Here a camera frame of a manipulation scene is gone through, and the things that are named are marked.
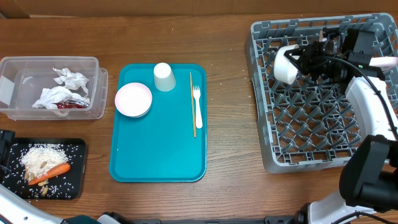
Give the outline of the white small bowl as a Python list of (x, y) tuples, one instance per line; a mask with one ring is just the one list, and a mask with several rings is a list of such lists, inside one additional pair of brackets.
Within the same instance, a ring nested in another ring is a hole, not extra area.
[(293, 84), (298, 74), (298, 69), (293, 63), (284, 55), (286, 51), (299, 48), (299, 45), (288, 45), (281, 47), (275, 56), (274, 60), (274, 76), (275, 79), (286, 83)]

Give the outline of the orange carrot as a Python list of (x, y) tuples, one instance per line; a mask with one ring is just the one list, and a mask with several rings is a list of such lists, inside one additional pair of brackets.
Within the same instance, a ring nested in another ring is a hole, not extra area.
[(70, 169), (71, 169), (71, 167), (70, 167), (69, 163), (60, 164), (60, 165), (54, 167), (53, 169), (50, 169), (44, 175), (41, 175), (40, 177), (31, 180), (28, 183), (28, 185), (38, 184), (38, 183), (43, 182), (43, 181), (45, 181), (47, 179), (51, 179), (52, 177), (64, 174), (64, 173), (68, 172)]

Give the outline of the large pink plate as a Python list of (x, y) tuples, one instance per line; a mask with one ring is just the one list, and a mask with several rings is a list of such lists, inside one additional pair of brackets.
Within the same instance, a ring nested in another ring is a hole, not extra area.
[(393, 69), (398, 62), (397, 57), (373, 57), (369, 65), (372, 67), (379, 67), (382, 71)]

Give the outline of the white napkin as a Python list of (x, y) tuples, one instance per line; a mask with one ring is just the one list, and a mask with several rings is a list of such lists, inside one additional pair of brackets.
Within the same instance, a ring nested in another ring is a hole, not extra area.
[(55, 103), (67, 100), (81, 100), (90, 105), (88, 98), (87, 79), (82, 73), (73, 73), (68, 68), (57, 69), (53, 71), (58, 75), (53, 80), (58, 84), (53, 88), (44, 88), (40, 98), (32, 105), (33, 108), (46, 108), (50, 110), (58, 109)]

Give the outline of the grey plastic dishwasher rack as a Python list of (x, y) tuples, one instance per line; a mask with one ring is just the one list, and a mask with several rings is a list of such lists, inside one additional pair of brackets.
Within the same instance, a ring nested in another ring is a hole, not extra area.
[(257, 130), (266, 171), (279, 174), (345, 165), (365, 137), (341, 87), (329, 78), (298, 75), (290, 85), (274, 76), (282, 47), (325, 41), (330, 55), (345, 57), (350, 29), (374, 34), (374, 57), (397, 55), (397, 24), (387, 13), (259, 21), (245, 51), (257, 104)]

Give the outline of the red snack wrapper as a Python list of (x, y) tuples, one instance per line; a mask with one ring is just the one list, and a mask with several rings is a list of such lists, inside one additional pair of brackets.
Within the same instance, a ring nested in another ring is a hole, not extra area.
[(81, 100), (67, 100), (64, 102), (55, 103), (58, 109), (79, 109), (87, 108), (89, 104)]

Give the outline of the pink bowl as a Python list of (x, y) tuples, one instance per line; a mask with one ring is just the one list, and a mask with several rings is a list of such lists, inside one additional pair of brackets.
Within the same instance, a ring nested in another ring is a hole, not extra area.
[(150, 110), (152, 92), (142, 83), (128, 83), (116, 93), (116, 109), (124, 116), (139, 118)]

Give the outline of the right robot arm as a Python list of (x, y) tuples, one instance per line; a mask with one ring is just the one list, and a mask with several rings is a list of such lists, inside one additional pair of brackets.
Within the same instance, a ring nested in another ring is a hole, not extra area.
[(348, 223), (359, 217), (378, 219), (397, 208), (397, 116), (388, 99), (384, 72), (396, 57), (375, 57), (374, 33), (367, 30), (324, 28), (310, 45), (281, 47), (274, 75), (292, 84), (298, 73), (312, 80), (330, 79), (341, 85), (359, 126), (361, 144), (340, 175), (339, 189), (304, 206), (296, 223)]

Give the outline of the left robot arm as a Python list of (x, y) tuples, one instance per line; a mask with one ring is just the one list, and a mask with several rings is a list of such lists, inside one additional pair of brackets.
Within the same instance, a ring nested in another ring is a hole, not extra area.
[[(1, 130), (1, 180), (3, 176), (11, 172), (6, 167), (5, 160), (7, 153), (10, 152), (14, 136), (14, 131)], [(1, 223), (120, 224), (121, 222), (108, 214), (103, 214), (97, 220), (85, 215), (67, 219), (55, 217), (35, 208), (1, 185)]]

